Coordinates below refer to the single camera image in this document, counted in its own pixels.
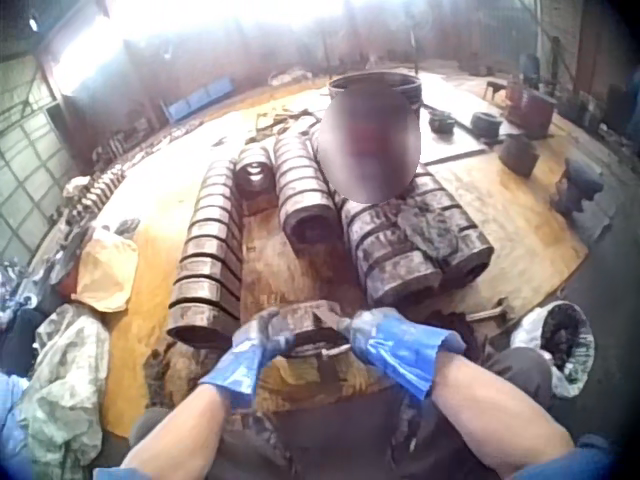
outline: forearm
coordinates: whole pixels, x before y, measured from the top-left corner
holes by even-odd
[[[218,449],[229,401],[221,390],[200,385],[125,458],[152,479],[201,479]]]
[[[461,355],[438,353],[432,399],[480,461],[503,478],[574,446],[524,392]]]

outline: hand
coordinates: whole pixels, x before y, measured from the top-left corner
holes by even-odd
[[[431,389],[438,351],[465,349],[456,332],[412,323],[394,308],[359,312],[340,330],[360,360],[375,365],[419,399]]]
[[[269,308],[240,327],[233,335],[231,350],[200,380],[200,383],[216,385],[227,391],[232,409],[251,406],[260,371],[293,342],[293,335],[277,338],[269,335],[269,324],[278,315],[280,310]]]

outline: hammer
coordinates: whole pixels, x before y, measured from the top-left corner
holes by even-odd
[[[467,322],[469,323],[495,321],[500,327],[508,325],[513,319],[513,308],[511,308],[507,297],[499,298],[496,306],[490,310],[467,314]]]

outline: ceiling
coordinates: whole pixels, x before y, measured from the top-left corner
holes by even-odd
[[[0,63],[32,52],[81,1],[87,0],[0,0]],[[29,26],[32,13],[38,20],[37,33]]]

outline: white bag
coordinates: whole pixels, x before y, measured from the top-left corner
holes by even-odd
[[[551,354],[542,350],[540,346],[545,321],[552,319],[558,306],[570,307],[580,319],[578,339],[562,371],[553,365]],[[570,302],[553,302],[531,311],[511,335],[511,347],[534,348],[549,361],[553,393],[560,398],[572,398],[582,391],[595,358],[595,340],[589,321],[582,310]]]

